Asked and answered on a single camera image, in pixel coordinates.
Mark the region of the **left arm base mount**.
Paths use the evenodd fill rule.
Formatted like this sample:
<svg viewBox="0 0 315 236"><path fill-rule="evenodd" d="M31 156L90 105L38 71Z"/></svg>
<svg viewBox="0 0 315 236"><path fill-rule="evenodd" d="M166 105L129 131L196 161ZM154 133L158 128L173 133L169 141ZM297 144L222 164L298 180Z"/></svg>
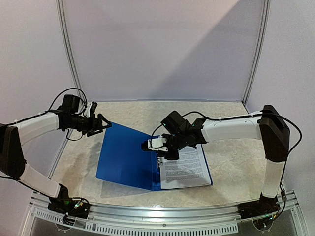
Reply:
<svg viewBox="0 0 315 236"><path fill-rule="evenodd" d="M69 197L68 188L59 184L60 190L57 197L49 197L48 210L73 216L82 219L87 219L90 212L90 203L82 197Z"/></svg>

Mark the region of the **printed paper sheet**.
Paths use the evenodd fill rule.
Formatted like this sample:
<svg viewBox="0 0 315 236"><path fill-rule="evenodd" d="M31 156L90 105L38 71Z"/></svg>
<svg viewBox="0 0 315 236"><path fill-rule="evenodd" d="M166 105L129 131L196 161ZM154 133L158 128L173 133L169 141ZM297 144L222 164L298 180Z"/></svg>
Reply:
<svg viewBox="0 0 315 236"><path fill-rule="evenodd" d="M179 151L179 160L164 158L159 172L162 190L213 184L202 145L197 145L197 148L183 148Z"/></svg>

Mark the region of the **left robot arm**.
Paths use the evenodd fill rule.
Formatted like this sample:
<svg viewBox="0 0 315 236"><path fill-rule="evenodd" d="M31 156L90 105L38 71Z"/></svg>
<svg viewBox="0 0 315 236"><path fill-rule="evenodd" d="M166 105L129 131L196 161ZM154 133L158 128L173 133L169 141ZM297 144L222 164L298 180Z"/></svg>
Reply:
<svg viewBox="0 0 315 236"><path fill-rule="evenodd" d="M110 128L112 123L103 114L96 114L96 102L87 103L80 97L66 94L61 105L12 123L0 125L0 171L5 178L15 180L27 188L55 198L53 203L62 213L70 213L72 200L68 189L50 179L49 168L60 135L77 131L81 136L93 136Z"/></svg>

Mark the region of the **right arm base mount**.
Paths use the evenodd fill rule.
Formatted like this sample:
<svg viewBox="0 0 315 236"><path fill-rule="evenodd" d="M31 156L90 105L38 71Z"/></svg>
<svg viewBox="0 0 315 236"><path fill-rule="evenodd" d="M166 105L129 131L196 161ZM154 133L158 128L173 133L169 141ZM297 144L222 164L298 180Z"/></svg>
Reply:
<svg viewBox="0 0 315 236"><path fill-rule="evenodd" d="M238 204L237 209L241 219L270 216L270 220L276 220L283 213L286 200L286 195L283 195L281 208L278 197L268 198L261 194L258 200Z"/></svg>

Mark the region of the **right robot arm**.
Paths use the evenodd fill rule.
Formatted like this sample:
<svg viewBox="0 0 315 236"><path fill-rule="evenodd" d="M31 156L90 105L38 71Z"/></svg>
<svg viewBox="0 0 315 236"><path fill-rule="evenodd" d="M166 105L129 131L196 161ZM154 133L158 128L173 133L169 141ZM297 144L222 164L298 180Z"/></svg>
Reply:
<svg viewBox="0 0 315 236"><path fill-rule="evenodd" d="M258 214L265 214L273 205L284 167L289 156L290 130L271 105L262 111L240 117L200 117L190 123L177 111L171 112L161 122L168 131L159 136L155 150L164 152L168 159L178 159L177 152L185 147L196 147L219 140L256 139L263 142L266 171L260 200L254 204Z"/></svg>

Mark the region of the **blue plastic folder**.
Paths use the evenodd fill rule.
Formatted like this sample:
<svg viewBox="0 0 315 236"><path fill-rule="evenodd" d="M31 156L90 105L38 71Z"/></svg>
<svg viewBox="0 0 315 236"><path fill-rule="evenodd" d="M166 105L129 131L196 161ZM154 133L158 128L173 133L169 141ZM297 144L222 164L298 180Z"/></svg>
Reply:
<svg viewBox="0 0 315 236"><path fill-rule="evenodd" d="M158 156L141 149L141 143L149 138L146 133L114 123L104 135L96 178L161 191Z"/></svg>

